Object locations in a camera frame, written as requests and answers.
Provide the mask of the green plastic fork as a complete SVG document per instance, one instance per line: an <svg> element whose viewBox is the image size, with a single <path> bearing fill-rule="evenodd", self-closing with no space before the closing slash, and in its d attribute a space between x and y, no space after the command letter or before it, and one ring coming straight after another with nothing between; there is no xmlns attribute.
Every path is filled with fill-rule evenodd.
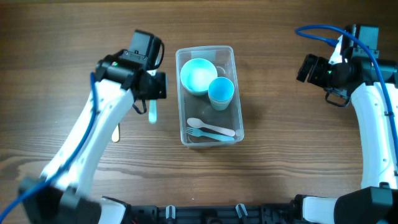
<svg viewBox="0 0 398 224"><path fill-rule="evenodd" d="M155 124L157 122L157 102L156 102L156 100L149 101L148 120L149 120L150 124Z"/></svg>

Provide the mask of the blue plastic bowl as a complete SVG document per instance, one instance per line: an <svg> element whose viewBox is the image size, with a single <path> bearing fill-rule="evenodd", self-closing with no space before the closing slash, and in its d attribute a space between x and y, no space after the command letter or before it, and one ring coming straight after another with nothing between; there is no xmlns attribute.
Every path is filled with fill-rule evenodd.
<svg viewBox="0 0 398 224"><path fill-rule="evenodd" d="M189 60L180 71L180 80L186 90L208 90L210 83L217 77L216 67L203 58Z"/></svg>

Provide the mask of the yellow plastic fork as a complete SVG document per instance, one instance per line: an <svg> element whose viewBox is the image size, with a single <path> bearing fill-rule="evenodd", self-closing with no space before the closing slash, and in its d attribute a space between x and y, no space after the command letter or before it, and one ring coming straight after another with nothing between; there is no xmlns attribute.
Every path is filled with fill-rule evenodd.
<svg viewBox="0 0 398 224"><path fill-rule="evenodd" d="M120 124L116 126L114 129L112 136L111 136L112 142L119 142L120 141Z"/></svg>

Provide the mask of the white plastic spoon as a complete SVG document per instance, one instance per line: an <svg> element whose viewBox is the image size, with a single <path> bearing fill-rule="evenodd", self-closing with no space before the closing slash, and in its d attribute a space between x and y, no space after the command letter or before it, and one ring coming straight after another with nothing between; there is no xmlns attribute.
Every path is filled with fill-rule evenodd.
<svg viewBox="0 0 398 224"><path fill-rule="evenodd" d="M224 134L224 135L230 136L230 137L234 137L236 135L236 132L232 129L222 128L219 126L206 124L198 118L188 118L187 123L189 126L191 126L193 128L198 128L198 129L206 128L206 129L210 129L210 130L216 131L218 133L221 133L221 134Z"/></svg>

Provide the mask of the light blue plastic fork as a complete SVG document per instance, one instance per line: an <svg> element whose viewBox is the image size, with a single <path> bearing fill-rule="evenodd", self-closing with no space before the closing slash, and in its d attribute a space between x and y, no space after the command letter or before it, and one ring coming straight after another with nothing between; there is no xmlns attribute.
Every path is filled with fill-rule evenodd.
<svg viewBox="0 0 398 224"><path fill-rule="evenodd" d="M213 134L213 133L208 133L208 132L204 132L200 129L197 128L186 128L185 132L187 134L190 134L192 136L195 137L207 137L207 138L211 138L211 139L215 139L218 141L234 141L233 137L230 136L225 136L225 135L221 135L221 134Z"/></svg>

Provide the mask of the blue plastic cup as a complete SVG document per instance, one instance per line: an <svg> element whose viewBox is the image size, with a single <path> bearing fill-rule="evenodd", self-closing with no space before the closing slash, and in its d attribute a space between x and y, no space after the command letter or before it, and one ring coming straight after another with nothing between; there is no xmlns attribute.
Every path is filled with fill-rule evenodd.
<svg viewBox="0 0 398 224"><path fill-rule="evenodd" d="M208 89L208 96L211 100L219 103L231 101L234 95L234 84L226 77L214 79Z"/></svg>

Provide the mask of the green plastic cup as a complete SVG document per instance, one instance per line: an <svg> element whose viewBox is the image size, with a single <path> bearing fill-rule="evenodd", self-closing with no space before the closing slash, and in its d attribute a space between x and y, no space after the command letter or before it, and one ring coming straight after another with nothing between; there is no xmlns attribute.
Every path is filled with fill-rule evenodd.
<svg viewBox="0 0 398 224"><path fill-rule="evenodd" d="M228 107L228 105L212 105L212 107L217 111L223 111Z"/></svg>

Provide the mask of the green plastic bowl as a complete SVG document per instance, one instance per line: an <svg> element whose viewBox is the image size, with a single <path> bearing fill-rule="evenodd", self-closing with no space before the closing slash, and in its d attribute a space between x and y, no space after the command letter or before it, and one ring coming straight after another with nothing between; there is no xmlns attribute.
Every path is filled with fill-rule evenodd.
<svg viewBox="0 0 398 224"><path fill-rule="evenodd" d="M203 96L203 95L207 95L208 94L208 90L196 91L196 90L187 89L187 92L189 94L195 95L195 96Z"/></svg>

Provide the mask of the pink plastic cup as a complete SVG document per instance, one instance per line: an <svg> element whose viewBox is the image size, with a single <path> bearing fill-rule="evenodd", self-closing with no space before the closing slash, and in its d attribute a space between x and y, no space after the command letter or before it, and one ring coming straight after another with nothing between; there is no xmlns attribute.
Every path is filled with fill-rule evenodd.
<svg viewBox="0 0 398 224"><path fill-rule="evenodd" d="M210 103L214 105L215 107L223 107L223 106L228 106L231 103L231 100L227 101L216 101L214 99L210 100Z"/></svg>

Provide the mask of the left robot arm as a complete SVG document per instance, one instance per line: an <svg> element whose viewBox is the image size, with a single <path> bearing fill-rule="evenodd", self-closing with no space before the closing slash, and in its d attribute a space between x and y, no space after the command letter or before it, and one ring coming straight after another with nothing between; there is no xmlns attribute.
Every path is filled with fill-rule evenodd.
<svg viewBox="0 0 398 224"><path fill-rule="evenodd" d="M89 194L101 156L114 130L135 102L166 97L161 56L133 59L130 52L107 55L90 75L91 93L77 122L38 179L25 178L17 202L31 223L125 223L128 204Z"/></svg>

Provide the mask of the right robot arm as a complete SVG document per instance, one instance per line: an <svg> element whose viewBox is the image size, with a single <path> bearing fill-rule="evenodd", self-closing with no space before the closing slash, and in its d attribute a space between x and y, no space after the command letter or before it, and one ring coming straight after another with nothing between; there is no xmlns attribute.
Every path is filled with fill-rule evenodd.
<svg viewBox="0 0 398 224"><path fill-rule="evenodd" d="M381 77L367 57L345 62L308 54L297 79L322 87L354 106L363 155L361 188L338 198L305 196L301 215L312 223L397 223L396 63L384 60Z"/></svg>

